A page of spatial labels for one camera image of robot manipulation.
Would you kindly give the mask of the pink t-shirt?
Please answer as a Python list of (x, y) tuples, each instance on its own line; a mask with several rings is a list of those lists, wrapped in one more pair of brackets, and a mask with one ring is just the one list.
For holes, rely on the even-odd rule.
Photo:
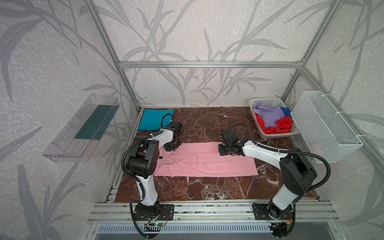
[(175, 151), (160, 148), (154, 175), (157, 177), (257, 176), (255, 160), (244, 156), (220, 156), (219, 143), (183, 143)]

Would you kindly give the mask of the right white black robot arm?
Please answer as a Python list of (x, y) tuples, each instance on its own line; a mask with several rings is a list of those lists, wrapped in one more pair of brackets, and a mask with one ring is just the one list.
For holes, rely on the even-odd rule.
[(254, 205), (254, 210), (271, 219), (281, 216), (309, 191), (317, 172), (307, 157), (298, 151), (284, 152), (247, 138), (238, 138), (232, 130), (221, 130), (221, 156), (245, 156), (261, 160), (281, 171), (283, 185), (266, 206)]

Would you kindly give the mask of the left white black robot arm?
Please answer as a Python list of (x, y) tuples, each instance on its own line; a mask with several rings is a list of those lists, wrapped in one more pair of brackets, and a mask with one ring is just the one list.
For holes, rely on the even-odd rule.
[(137, 211), (151, 216), (160, 213), (159, 195), (155, 189), (154, 173), (160, 157), (160, 148), (175, 151), (180, 145), (179, 136), (183, 130), (180, 122), (173, 121), (157, 132), (135, 140), (121, 160), (122, 171), (138, 185), (140, 199)]

